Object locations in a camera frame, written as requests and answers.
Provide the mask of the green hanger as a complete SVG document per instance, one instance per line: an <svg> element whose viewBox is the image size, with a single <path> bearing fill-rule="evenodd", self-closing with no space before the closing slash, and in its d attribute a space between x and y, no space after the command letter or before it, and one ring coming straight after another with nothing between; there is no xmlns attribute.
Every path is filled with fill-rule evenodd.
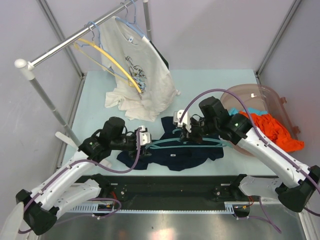
<svg viewBox="0 0 320 240"><path fill-rule="evenodd" d="M210 137L203 138L204 142L195 143L190 141L181 141L179 137L166 139L158 139L146 145L146 149L161 150L161 149L176 149L176 148L233 148L230 143L221 139Z"/></svg>

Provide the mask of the white printed t-shirt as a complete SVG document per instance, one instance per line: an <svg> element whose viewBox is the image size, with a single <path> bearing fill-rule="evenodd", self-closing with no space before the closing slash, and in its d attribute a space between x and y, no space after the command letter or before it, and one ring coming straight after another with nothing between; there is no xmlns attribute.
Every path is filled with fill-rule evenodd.
<svg viewBox="0 0 320 240"><path fill-rule="evenodd" d="M116 88L105 95L104 106L117 106L125 116L132 119L154 122L174 101L177 90L169 69L146 37L113 16L99 27L101 42L119 64L142 86L142 93L129 87L115 77ZM111 61L101 55L102 64L121 74Z"/></svg>

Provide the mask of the orange garment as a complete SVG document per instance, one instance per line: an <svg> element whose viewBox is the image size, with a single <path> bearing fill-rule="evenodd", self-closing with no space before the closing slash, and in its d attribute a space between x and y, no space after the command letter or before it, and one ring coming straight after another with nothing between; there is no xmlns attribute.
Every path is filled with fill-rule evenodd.
<svg viewBox="0 0 320 240"><path fill-rule="evenodd" d="M293 139L289 131L269 113L256 114L250 113L253 122L262 133L268 137L278 147L287 153L300 151L305 147L305 143L300 140Z"/></svg>

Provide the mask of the light blue hanger with shirt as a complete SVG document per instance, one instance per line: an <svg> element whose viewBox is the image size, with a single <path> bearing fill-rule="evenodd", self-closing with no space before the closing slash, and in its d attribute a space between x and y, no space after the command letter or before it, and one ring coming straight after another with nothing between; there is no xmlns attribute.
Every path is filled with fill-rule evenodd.
<svg viewBox="0 0 320 240"><path fill-rule="evenodd" d="M130 1L133 6L134 6L134 15L133 15L133 21L129 22L128 21L128 14L129 14L129 10L127 5L124 2L120 2L121 5L123 5L126 9L126 15L125 15L125 19L122 19L118 16L115 17L115 20L118 22L121 22L123 24L125 24L127 27L129 27L130 29L132 29L133 31L135 31L141 38L146 37L145 33L141 30L141 28L139 27L139 25L137 24L137 7L135 4L134 0Z"/></svg>

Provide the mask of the pink translucent plastic basket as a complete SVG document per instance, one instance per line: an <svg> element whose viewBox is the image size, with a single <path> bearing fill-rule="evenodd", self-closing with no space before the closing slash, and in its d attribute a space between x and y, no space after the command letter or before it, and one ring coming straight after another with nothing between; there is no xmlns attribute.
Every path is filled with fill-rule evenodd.
<svg viewBox="0 0 320 240"><path fill-rule="evenodd" d="M233 86L230 92L236 94L248 108L249 113L257 115L270 114L279 121L290 133L291 137L298 140L300 129L293 126L290 117L285 110L287 100L280 97L272 88L258 84L241 84Z"/></svg>

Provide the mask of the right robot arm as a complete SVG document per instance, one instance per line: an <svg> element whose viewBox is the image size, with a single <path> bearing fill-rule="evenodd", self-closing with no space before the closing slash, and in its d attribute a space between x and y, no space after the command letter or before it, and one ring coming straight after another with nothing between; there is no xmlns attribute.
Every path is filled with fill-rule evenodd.
<svg viewBox="0 0 320 240"><path fill-rule="evenodd" d="M319 166L298 161L272 142L249 116L230 115L213 96L202 100L198 106L203 115L199 120L189 116L186 109L174 115L174 123L181 128L182 141L196 142L207 135L218 135L252 154L276 175L275 178L263 178L240 174L230 185L230 194L235 200L257 196L279 200L296 213L305 209L315 190L319 189Z"/></svg>

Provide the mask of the navy blue t-shirt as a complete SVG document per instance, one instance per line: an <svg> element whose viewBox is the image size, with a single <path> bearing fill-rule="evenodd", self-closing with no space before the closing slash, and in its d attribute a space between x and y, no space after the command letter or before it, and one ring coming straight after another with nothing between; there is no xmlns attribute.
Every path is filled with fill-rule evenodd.
<svg viewBox="0 0 320 240"><path fill-rule="evenodd" d="M159 140L180 138L181 131L173 124L173 117L161 118L163 135ZM217 135L209 135L208 138L218 139ZM146 155L141 156L135 166L135 170L146 170L150 164L165 166L171 171L182 171L195 168L206 160L215 161L224 157L223 148L170 148L147 149Z"/></svg>

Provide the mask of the yellow hanger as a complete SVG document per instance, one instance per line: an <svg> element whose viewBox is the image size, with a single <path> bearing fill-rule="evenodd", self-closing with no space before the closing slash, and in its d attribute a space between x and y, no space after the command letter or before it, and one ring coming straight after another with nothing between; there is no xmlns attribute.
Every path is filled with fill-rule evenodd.
<svg viewBox="0 0 320 240"><path fill-rule="evenodd" d="M138 93L142 93L142 87L138 85L138 82L107 52L105 51L102 47L96 45L93 41L88 41L83 38L78 39L79 42L82 44L79 44L78 42L73 43L73 47L82 53L84 56L86 56L88 59L90 59L92 62L97 64L99 67L101 67L103 70L107 71L108 73L112 74L114 77L118 77L127 84L129 87L136 89ZM117 73L115 71L111 71L110 67L105 66L102 63L99 63L97 60L93 59L91 56L89 56L84 50L82 50L83 47L92 47L96 51L98 51L100 54L102 54L104 57L106 57L111 63L115 65L116 68L120 70L120 73Z"/></svg>

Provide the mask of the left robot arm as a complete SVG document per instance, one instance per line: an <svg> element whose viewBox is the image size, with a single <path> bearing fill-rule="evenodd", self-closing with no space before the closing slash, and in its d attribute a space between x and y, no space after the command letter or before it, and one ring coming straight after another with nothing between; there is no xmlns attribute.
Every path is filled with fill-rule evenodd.
<svg viewBox="0 0 320 240"><path fill-rule="evenodd" d="M22 189L16 194L17 203L24 204L23 221L29 227L28 230L19 230L19 234L34 232L40 236L48 232L68 210L90 200L107 201L112 187L100 173L92 175L80 186L73 188L72 185L94 167L110 173L131 172L151 141L151 134L145 126L128 132L122 118L110 117L103 128L86 138L73 157L51 177L31 191ZM131 167L127 170L108 167L106 159L112 151L132 153L135 159Z"/></svg>

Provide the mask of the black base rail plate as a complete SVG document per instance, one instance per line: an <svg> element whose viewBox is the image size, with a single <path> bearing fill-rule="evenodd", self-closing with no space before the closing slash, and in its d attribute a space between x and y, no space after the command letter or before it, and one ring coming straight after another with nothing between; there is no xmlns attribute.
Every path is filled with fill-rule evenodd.
<svg viewBox="0 0 320 240"><path fill-rule="evenodd" d="M225 176L127 176L85 175L102 182L102 196L116 197L120 213L133 214L231 214L233 206L258 204L255 193L236 189L240 178Z"/></svg>

